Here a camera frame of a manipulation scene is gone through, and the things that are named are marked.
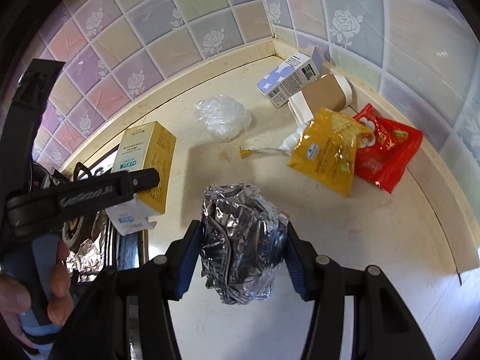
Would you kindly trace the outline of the person's left hand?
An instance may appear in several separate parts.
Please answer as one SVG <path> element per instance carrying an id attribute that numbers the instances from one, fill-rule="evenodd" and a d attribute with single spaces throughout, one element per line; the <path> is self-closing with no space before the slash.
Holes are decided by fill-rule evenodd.
<path id="1" fill-rule="evenodd" d="M 68 247 L 59 240 L 56 264 L 49 278 L 49 287 L 53 296 L 47 307 L 49 320 L 58 326 L 64 326 L 74 308 L 70 294 L 71 278 L 64 266 L 68 256 Z M 18 318 L 19 314 L 27 312 L 30 308 L 29 291 L 10 276 L 1 274 L 1 316 L 18 342 L 21 342 L 25 348 L 35 350 L 34 344 L 22 331 Z"/>

